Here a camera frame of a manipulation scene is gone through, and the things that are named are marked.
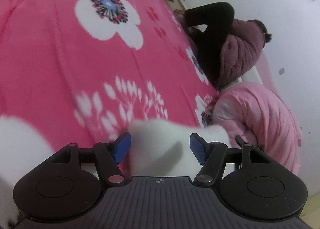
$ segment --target metal screw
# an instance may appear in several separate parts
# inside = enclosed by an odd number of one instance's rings
[[[212,177],[209,175],[200,175],[197,177],[197,180],[201,183],[210,183],[212,181]]]
[[[124,181],[124,177],[123,176],[120,176],[120,175],[113,175],[113,176],[110,176],[108,178],[109,182],[111,183],[114,183],[114,184],[119,184],[121,183],[122,181]]]

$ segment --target person's hand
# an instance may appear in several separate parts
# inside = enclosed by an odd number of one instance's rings
[[[176,10],[174,10],[173,11],[173,13],[175,14],[175,15],[179,15],[179,14],[184,14],[185,13],[185,10],[180,10],[180,9],[176,9]]]

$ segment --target gray ribbed plate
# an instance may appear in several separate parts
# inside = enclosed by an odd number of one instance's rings
[[[209,188],[187,177],[133,177],[110,188],[90,212],[72,221],[41,224],[23,220],[17,229],[309,229],[294,217],[277,223],[242,218],[220,203]]]

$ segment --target crosshair symbol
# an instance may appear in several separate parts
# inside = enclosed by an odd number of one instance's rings
[[[165,180],[163,180],[162,178],[158,178],[157,180],[155,180],[155,182],[157,182],[158,184],[162,184],[165,182]]]

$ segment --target black hair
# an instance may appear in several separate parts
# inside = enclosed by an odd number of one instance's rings
[[[267,28],[265,27],[265,25],[258,20],[252,20],[253,22],[255,22],[259,28],[262,30],[263,34],[264,34],[264,38],[266,39],[266,43],[270,42],[272,40],[272,35],[270,33],[268,33]]]

